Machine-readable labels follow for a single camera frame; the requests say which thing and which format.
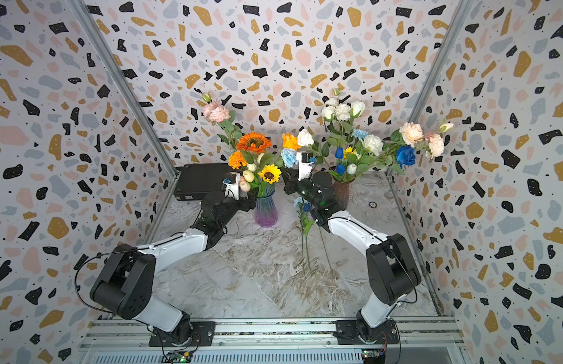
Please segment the purple ribbed glass vase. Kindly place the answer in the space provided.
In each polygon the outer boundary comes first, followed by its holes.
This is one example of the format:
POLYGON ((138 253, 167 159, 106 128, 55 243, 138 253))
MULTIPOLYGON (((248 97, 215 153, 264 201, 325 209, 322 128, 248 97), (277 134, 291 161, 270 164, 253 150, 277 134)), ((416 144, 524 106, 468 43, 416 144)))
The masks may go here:
POLYGON ((254 220, 262 228, 271 228, 278 221, 278 210, 274 201, 275 188, 269 187, 262 197, 257 197, 254 220))

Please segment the small blue tulip flower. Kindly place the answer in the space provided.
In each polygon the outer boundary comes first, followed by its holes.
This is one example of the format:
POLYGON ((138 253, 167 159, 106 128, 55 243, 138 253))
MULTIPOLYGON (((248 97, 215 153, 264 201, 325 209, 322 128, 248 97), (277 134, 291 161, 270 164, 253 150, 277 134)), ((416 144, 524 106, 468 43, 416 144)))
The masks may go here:
POLYGON ((307 264, 308 270, 312 271, 311 262, 310 262, 310 252, 309 252, 309 243, 308 243, 308 236, 310 233, 311 227, 313 227, 314 221, 310 218, 310 211, 312 207, 306 201, 302 201, 300 205, 300 232, 302 236, 302 248, 305 257, 305 261, 307 264))

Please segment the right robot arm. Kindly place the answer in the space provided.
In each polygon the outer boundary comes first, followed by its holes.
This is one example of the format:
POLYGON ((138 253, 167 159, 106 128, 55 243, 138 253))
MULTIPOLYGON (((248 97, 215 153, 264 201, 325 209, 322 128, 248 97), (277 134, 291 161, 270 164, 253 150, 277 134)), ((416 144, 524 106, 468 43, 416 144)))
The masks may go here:
POLYGON ((286 194, 298 194, 310 205, 307 215, 319 227, 344 239, 366 257, 372 294, 357 313, 354 333, 337 333, 341 340, 359 340, 373 344, 385 338, 393 323, 396 306, 407 303, 421 283, 410 246, 400 234, 387 235, 363 224, 343 209, 334 198, 332 177, 324 171, 312 177, 300 177, 295 169, 284 168, 281 176, 286 194))

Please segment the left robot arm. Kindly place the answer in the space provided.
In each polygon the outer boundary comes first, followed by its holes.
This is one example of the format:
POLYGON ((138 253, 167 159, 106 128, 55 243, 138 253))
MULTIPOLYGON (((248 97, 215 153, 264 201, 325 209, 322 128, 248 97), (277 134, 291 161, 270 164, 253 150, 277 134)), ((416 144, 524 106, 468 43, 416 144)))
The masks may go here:
POLYGON ((257 189, 245 197, 213 192, 201 203, 201 213, 185 232, 147 246, 117 246, 95 280, 90 300, 106 313, 134 319, 167 335, 178 344, 193 333, 190 315, 156 298, 155 275, 182 259, 213 248, 227 233, 226 226, 239 211, 256 207, 257 189))

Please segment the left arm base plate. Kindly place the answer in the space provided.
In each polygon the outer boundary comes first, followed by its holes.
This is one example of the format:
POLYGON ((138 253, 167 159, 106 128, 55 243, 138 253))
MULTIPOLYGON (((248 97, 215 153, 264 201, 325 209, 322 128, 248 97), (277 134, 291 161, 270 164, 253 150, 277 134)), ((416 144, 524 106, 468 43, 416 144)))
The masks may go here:
POLYGON ((149 340, 150 347, 176 350, 178 348, 210 347, 212 345, 216 322, 192 321, 179 324, 173 332, 154 328, 149 340))

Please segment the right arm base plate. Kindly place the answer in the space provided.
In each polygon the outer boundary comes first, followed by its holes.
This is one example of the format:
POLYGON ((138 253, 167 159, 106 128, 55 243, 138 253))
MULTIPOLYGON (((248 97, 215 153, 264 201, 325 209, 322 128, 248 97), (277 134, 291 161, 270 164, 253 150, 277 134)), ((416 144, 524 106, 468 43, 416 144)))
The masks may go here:
POLYGON ((364 320, 338 320, 333 335, 340 345, 354 344, 399 344, 395 321, 387 319, 376 328, 369 327, 364 320))

